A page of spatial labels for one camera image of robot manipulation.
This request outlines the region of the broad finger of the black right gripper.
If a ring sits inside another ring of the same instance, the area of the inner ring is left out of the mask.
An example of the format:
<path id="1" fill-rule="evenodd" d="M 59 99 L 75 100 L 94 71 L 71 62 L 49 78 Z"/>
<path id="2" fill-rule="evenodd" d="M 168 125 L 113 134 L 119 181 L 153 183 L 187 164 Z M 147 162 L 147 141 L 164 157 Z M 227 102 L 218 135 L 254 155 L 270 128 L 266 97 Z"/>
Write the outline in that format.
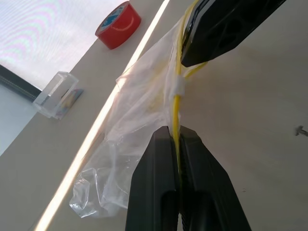
<path id="1" fill-rule="evenodd" d="M 185 46 L 181 64 L 191 67 L 236 48 L 285 0 L 205 0 Z"/>

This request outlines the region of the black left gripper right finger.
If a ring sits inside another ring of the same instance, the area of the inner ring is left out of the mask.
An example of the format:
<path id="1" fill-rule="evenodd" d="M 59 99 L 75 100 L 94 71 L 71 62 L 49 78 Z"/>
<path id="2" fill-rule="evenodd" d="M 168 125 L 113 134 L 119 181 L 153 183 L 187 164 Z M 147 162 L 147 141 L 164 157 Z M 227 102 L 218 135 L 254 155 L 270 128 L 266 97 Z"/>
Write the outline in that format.
<path id="1" fill-rule="evenodd" d="M 187 127 L 180 128 L 180 161 L 183 230 L 251 230 L 226 170 Z"/>

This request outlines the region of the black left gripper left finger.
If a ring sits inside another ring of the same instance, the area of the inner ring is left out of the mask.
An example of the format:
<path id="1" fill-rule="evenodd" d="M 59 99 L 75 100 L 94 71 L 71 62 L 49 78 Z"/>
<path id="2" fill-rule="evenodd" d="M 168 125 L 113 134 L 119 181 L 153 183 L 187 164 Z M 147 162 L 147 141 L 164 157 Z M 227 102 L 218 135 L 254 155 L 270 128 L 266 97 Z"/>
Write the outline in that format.
<path id="1" fill-rule="evenodd" d="M 175 145 L 163 126 L 152 134 L 132 175 L 125 229 L 177 230 L 179 189 Z"/>

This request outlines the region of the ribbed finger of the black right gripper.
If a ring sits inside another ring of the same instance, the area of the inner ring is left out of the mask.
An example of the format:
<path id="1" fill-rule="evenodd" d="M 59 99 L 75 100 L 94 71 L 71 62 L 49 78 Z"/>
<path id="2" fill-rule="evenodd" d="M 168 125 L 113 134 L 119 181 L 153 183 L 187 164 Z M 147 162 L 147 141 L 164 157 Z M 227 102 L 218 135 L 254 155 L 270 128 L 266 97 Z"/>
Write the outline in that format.
<path id="1" fill-rule="evenodd" d="M 192 29 L 193 29 L 193 25 L 195 23 L 195 20 L 200 12 L 200 10 L 203 8 L 205 4 L 205 1 L 204 0 L 198 0 L 197 2 L 193 3 L 193 6 L 190 10 L 190 13 L 189 13 L 189 17 L 187 19 L 187 21 L 185 22 L 186 25 L 184 27 L 184 34 L 183 34 L 183 40 L 182 40 L 182 45 L 185 46 L 188 39 L 189 39 L 189 36 L 192 32 Z"/>

